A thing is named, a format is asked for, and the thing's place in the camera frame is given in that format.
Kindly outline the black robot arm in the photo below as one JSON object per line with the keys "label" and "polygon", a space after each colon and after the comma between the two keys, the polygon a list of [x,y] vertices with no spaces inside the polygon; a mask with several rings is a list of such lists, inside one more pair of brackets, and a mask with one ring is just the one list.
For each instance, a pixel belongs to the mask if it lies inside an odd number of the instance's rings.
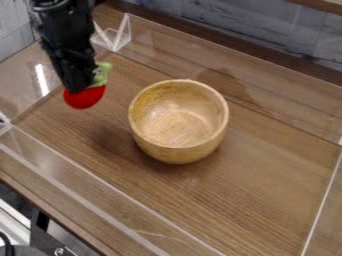
{"label": "black robot arm", "polygon": [[67,91],[79,93],[91,86],[98,65],[91,36],[93,0],[31,0],[41,18],[43,49]]}

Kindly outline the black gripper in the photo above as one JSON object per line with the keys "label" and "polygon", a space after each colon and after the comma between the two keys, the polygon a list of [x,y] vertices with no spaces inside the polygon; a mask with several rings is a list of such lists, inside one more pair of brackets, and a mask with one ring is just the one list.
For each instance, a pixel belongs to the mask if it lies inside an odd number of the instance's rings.
{"label": "black gripper", "polygon": [[[93,6],[37,6],[39,33],[51,60],[59,62],[66,89],[79,93],[94,83],[98,65],[90,39],[95,32]],[[86,77],[71,62],[86,62]]]}

